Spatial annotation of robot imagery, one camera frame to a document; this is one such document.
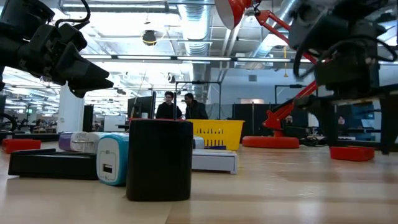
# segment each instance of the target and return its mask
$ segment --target red base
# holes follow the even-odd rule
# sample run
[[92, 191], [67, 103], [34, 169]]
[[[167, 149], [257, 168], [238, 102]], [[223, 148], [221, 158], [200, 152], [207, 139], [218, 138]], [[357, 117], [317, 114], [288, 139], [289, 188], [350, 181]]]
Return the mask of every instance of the red base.
[[268, 149], [298, 149], [300, 141], [292, 137], [246, 136], [242, 145]]
[[374, 158], [374, 148], [359, 146], [331, 147], [330, 157], [345, 161], [370, 161]]
[[31, 139], [3, 139], [2, 149], [6, 154], [14, 151], [40, 149], [42, 141]]

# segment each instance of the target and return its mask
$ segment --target dark hair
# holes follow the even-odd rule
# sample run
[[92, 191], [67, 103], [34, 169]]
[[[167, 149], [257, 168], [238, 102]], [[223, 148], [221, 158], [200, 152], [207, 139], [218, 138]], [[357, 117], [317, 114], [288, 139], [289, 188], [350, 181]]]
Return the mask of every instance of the dark hair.
[[185, 97], [188, 97], [189, 99], [193, 100], [193, 94], [192, 93], [185, 94]]
[[174, 98], [174, 93], [172, 91], [167, 91], [164, 96], [170, 95], [172, 98]]

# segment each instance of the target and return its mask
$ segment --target pillar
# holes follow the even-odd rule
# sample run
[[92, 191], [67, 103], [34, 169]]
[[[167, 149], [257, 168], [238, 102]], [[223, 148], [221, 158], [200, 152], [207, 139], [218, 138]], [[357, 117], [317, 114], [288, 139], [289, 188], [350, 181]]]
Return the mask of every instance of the pillar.
[[85, 100], [75, 97], [68, 84], [61, 87], [57, 132], [82, 131]]
[[29, 110], [31, 110], [31, 112], [27, 111], [29, 114], [28, 124], [35, 124], [34, 122], [37, 120], [37, 107], [30, 106]]

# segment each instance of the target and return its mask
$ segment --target red disc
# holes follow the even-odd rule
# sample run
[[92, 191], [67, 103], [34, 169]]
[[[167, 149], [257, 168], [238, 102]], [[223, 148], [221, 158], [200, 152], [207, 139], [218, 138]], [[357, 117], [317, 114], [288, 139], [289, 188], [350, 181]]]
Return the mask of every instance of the red disc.
[[361, 146], [333, 146], [330, 148], [330, 157], [332, 159], [345, 161], [370, 161], [374, 158], [374, 148]]
[[292, 137], [246, 136], [242, 145], [268, 149], [298, 149], [300, 141]]

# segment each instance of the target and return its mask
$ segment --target black robotic arm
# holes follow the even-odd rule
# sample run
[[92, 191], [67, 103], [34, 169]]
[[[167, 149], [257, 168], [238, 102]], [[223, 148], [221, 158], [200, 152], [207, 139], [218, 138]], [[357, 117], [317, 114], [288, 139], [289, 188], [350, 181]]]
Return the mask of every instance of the black robotic arm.
[[[80, 56], [87, 46], [79, 31], [89, 23], [80, 20], [59, 20], [56, 26], [47, 24], [55, 13], [39, 0], [7, 0], [0, 16], [0, 89], [4, 88], [2, 72], [12, 67], [44, 77], [59, 85], [68, 83], [71, 92], [83, 98], [86, 92], [113, 87], [106, 78], [109, 72]], [[79, 22], [72, 26], [61, 22]]]

